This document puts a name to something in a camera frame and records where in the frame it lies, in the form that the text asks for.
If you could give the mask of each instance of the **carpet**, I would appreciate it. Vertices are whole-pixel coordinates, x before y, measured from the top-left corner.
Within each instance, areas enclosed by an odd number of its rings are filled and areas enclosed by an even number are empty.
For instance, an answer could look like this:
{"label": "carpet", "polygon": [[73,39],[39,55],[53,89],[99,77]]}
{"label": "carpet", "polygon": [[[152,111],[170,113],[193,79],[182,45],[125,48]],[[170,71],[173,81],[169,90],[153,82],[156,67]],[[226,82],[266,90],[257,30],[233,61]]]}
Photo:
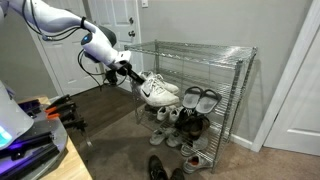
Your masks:
{"label": "carpet", "polygon": [[[170,177],[175,168],[182,168],[184,157],[178,148],[171,148],[165,142],[151,145],[151,133],[143,125],[136,124],[134,112],[131,112],[92,136],[93,148],[82,143],[79,153],[94,179],[150,179],[148,160],[153,154],[160,158]],[[187,179],[208,179],[210,170],[201,173],[187,175]]]}

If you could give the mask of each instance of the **door frame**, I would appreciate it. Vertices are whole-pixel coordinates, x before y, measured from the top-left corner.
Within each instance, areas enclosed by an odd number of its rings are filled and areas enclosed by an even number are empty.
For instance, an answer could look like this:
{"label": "door frame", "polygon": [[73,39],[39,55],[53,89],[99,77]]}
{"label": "door frame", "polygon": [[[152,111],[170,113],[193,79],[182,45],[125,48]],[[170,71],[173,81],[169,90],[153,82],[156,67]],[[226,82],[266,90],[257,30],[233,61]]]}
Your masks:
{"label": "door frame", "polygon": [[320,28],[320,0],[313,0],[277,89],[261,123],[251,150],[259,152],[281,110],[299,69]]}
{"label": "door frame", "polygon": [[[137,18],[137,20],[136,20],[136,22],[137,22],[137,24],[136,24],[136,32],[137,32],[136,39],[137,39],[138,43],[141,43],[141,29],[140,29],[138,0],[134,0],[133,4],[134,4],[134,13],[136,14],[136,18]],[[91,17],[90,8],[89,7],[84,7],[84,9],[86,11],[87,16]],[[41,59],[42,59],[42,61],[44,63],[44,66],[47,69],[47,72],[48,72],[48,74],[49,74],[49,76],[50,76],[50,78],[52,80],[53,86],[55,87],[55,90],[57,91],[58,96],[60,96],[60,97],[63,96],[64,94],[63,94],[63,91],[61,89],[61,86],[60,86],[60,83],[58,81],[58,78],[56,77],[56,75],[54,73],[54,70],[53,70],[53,68],[51,66],[51,63],[50,63],[49,58],[48,58],[48,56],[46,54],[46,51],[44,50],[44,47],[42,46],[42,44],[40,42],[41,39],[39,39],[39,36],[36,33],[34,33],[29,27],[28,27],[28,30],[29,30],[29,32],[31,34],[33,42],[35,43],[35,45],[36,45],[36,47],[38,49],[40,57],[41,57]],[[122,88],[131,91],[131,87],[129,85],[129,81],[126,80],[126,82],[127,82],[126,84],[122,85]]]}

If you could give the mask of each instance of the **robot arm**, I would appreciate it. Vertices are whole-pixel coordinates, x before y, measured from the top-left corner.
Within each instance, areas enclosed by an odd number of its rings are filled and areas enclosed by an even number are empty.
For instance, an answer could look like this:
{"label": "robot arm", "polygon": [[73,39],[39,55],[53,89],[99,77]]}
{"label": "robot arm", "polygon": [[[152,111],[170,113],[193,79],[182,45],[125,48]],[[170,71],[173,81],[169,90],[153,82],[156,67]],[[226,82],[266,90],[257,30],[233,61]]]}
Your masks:
{"label": "robot arm", "polygon": [[46,36],[43,31],[58,33],[72,27],[81,26],[83,29],[90,31],[81,42],[85,53],[113,70],[119,70],[129,63],[131,52],[118,52],[112,48],[116,42],[111,43],[109,38],[116,41],[114,33],[110,31],[112,34],[107,34],[107,36],[111,35],[108,38],[97,26],[67,10],[50,7],[41,0],[0,0],[0,3],[4,14],[8,7],[14,9],[25,20],[35,25],[46,41],[54,41],[54,39]]}

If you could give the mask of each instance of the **slipper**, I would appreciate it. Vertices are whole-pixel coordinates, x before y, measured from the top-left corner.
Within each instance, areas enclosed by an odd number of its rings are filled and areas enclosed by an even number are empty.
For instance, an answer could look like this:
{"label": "slipper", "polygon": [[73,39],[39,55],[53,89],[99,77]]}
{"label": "slipper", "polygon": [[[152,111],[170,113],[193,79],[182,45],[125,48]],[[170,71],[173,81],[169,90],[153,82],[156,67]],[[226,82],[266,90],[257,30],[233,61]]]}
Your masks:
{"label": "slipper", "polygon": [[196,107],[200,114],[208,114],[221,101],[222,96],[211,89],[203,91],[202,96]]}
{"label": "slipper", "polygon": [[203,90],[197,86],[190,87],[186,90],[182,105],[187,109],[194,109],[201,97]]}

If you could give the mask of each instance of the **wood floor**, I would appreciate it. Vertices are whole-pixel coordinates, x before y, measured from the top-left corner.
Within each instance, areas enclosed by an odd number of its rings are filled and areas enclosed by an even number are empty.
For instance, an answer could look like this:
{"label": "wood floor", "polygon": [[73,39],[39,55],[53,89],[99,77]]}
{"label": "wood floor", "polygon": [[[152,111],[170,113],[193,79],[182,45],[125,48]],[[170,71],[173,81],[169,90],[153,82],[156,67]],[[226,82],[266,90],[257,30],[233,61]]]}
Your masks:
{"label": "wood floor", "polygon": [[[72,96],[72,101],[88,124],[86,132],[89,136],[134,110],[132,94],[118,87],[104,86],[102,91],[94,88]],[[76,146],[85,140],[77,130],[69,129],[68,134]]]}

